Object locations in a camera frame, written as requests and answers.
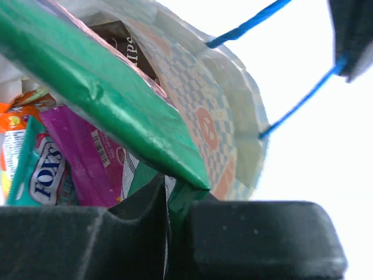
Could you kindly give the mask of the blue checkered paper bag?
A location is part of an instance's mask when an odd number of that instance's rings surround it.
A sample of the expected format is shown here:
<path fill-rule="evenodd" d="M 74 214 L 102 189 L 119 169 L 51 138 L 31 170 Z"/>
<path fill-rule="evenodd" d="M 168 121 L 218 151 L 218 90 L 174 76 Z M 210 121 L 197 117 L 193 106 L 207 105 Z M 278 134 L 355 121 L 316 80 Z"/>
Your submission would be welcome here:
<path fill-rule="evenodd" d="M 144 52 L 161 88 L 188 126 L 220 200 L 247 200 L 263 168 L 269 135 L 296 110 L 268 122 L 259 88 L 227 47 L 157 1 L 56 1 L 57 12 L 84 31 L 122 23 Z"/>

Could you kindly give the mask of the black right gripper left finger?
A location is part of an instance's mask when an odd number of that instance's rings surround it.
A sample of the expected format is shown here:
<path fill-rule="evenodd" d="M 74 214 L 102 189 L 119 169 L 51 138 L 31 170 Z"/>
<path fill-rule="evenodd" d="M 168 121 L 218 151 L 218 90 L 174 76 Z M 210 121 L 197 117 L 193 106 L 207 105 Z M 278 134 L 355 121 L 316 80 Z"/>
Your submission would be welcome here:
<path fill-rule="evenodd" d="M 164 176 L 112 208 L 1 208 L 2 279 L 162 279 Z"/>

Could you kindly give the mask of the green snack bag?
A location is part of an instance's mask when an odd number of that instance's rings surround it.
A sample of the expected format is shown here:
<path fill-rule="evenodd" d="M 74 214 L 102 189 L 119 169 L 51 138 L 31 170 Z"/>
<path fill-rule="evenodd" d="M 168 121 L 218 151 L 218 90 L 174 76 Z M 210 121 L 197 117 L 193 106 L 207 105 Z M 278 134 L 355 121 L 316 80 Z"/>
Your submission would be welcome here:
<path fill-rule="evenodd" d="M 160 86 L 53 1 L 1 2 L 1 54 L 152 168 L 177 179 L 172 230 L 209 191 L 202 157 Z"/>

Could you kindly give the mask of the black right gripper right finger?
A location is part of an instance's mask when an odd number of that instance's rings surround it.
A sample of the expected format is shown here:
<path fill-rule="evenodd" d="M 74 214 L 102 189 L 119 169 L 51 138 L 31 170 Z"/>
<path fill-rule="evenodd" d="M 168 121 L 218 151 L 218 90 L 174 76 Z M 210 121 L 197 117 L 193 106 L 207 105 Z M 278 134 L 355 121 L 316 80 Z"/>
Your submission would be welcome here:
<path fill-rule="evenodd" d="M 309 201 L 193 202 L 168 279 L 343 279 L 327 212 Z"/>

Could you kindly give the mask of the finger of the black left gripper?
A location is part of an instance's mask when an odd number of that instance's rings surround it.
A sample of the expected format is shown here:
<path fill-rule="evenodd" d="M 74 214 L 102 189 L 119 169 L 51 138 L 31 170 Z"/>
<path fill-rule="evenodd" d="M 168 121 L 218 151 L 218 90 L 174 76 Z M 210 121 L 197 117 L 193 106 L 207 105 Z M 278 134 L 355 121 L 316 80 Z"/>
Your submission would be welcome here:
<path fill-rule="evenodd" d="M 372 0 L 329 0 L 335 61 L 347 56 L 339 73 L 351 83 L 372 66 Z"/>

